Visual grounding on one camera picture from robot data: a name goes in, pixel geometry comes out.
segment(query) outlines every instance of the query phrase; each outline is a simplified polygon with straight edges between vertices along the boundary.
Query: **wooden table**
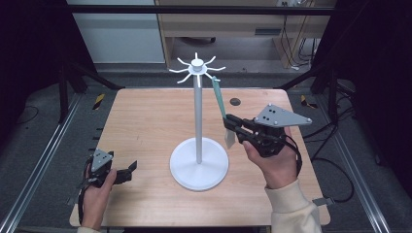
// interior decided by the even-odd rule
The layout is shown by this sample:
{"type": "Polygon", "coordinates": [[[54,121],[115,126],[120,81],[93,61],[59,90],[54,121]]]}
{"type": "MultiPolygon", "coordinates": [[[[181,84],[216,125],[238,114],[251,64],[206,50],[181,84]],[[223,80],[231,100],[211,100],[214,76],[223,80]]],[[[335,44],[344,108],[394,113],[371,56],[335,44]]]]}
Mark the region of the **wooden table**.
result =
{"type": "MultiPolygon", "coordinates": [[[[228,114],[242,118],[257,116],[272,103],[292,110],[287,93],[277,89],[222,89],[228,114]],[[229,103],[241,100],[239,106],[229,103]]],[[[292,136],[303,157],[299,175],[309,200],[322,197],[298,127],[292,136]]],[[[203,89],[203,137],[225,149],[222,115],[213,89],[203,89]]],[[[265,180],[236,142],[226,149],[229,169],[216,187],[194,192],[180,186],[169,168],[170,155],[180,143],[193,138],[193,90],[122,89],[109,114],[98,147],[115,152],[113,167],[126,168],[138,161],[131,182],[115,185],[103,226],[264,226],[270,225],[271,206],[264,192],[265,180]]],[[[320,208],[321,223],[328,224],[326,207],[320,208]]],[[[77,207],[70,217],[79,225],[77,207]]]]}

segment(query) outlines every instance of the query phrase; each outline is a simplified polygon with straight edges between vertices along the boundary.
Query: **white pole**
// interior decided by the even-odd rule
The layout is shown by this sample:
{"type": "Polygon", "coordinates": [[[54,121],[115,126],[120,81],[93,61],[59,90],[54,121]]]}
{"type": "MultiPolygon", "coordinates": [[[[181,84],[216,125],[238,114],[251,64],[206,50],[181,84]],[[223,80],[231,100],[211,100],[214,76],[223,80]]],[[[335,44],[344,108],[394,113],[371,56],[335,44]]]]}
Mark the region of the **white pole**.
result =
{"type": "Polygon", "coordinates": [[[196,162],[202,163],[202,76],[193,76],[196,162]]]}

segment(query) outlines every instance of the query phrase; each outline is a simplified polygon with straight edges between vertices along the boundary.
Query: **gray floor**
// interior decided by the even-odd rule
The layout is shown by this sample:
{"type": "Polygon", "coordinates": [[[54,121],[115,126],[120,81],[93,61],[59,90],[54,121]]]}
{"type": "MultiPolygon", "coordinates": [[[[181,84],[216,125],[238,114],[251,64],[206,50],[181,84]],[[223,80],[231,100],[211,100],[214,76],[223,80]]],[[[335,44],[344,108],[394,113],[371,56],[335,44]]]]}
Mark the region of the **gray floor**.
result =
{"type": "MultiPolygon", "coordinates": [[[[216,62],[210,67],[227,67],[217,74],[222,79],[221,87],[272,88],[297,77],[307,69],[305,67],[301,67],[299,71],[283,69],[271,39],[218,38],[215,44],[210,44],[207,40],[177,40],[173,59],[176,61],[176,57],[180,57],[185,62],[189,62],[195,52],[205,57],[205,61],[215,55],[216,62]]],[[[175,62],[172,65],[173,69],[182,68],[175,62]]],[[[142,72],[109,69],[102,70],[101,75],[115,83],[130,87],[191,86],[190,83],[177,85],[176,81],[184,76],[170,74],[163,64],[140,64],[136,65],[136,69],[142,72]]],[[[74,187],[80,180],[86,158],[91,154],[90,150],[97,145],[101,128],[104,127],[116,97],[115,91],[100,83],[89,78],[86,78],[86,82],[89,88],[85,94],[76,95],[76,97],[81,96],[78,110],[21,217],[18,224],[20,232],[75,231],[68,223],[72,207],[67,206],[65,202],[75,191],[74,187]],[[104,93],[105,98],[99,110],[93,110],[94,101],[100,93],[104,93]]],[[[327,124],[325,109],[312,109],[300,103],[302,94],[311,104],[322,106],[326,100],[326,93],[321,95],[310,93],[308,87],[311,82],[312,80],[308,80],[300,83],[288,91],[293,110],[314,119],[312,125],[300,127],[302,135],[308,135],[327,124]]],[[[341,100],[339,104],[339,112],[351,107],[347,99],[341,100]]],[[[9,142],[1,149],[1,219],[14,205],[57,127],[59,117],[57,86],[52,85],[33,93],[27,100],[27,106],[30,107],[26,108],[20,121],[28,120],[28,122],[16,125],[9,142]]],[[[373,152],[353,113],[341,119],[338,132],[360,168],[392,232],[412,232],[411,199],[402,190],[390,168],[375,164],[373,152]]],[[[326,138],[330,130],[307,140],[306,147],[310,156],[315,154],[321,145],[322,141],[318,141],[326,138]]],[[[334,139],[326,143],[318,157],[328,158],[345,168],[334,139]]],[[[339,170],[322,161],[315,161],[313,165],[324,195],[336,199],[349,195],[350,184],[339,170]]],[[[328,209],[331,223],[324,227],[325,232],[375,232],[357,193],[350,201],[329,206],[328,209]]]]}

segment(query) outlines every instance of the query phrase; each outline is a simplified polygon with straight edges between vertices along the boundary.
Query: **human hand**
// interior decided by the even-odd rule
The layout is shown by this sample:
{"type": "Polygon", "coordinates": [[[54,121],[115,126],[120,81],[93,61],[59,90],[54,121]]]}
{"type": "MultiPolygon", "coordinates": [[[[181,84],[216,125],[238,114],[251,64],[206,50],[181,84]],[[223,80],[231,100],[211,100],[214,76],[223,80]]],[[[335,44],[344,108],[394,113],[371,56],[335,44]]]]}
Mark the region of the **human hand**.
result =
{"type": "Polygon", "coordinates": [[[117,171],[112,169],[101,187],[89,186],[83,203],[84,216],[82,226],[99,231],[109,200],[109,193],[116,180],[117,171]]]}
{"type": "MultiPolygon", "coordinates": [[[[291,130],[285,127],[285,133],[290,136],[291,130]]],[[[292,140],[288,137],[287,142],[292,144],[292,140]]],[[[257,149],[248,141],[243,141],[243,147],[248,158],[262,171],[269,188],[281,188],[296,181],[296,153],[288,146],[284,146],[277,155],[270,157],[261,157],[257,149]]]]}

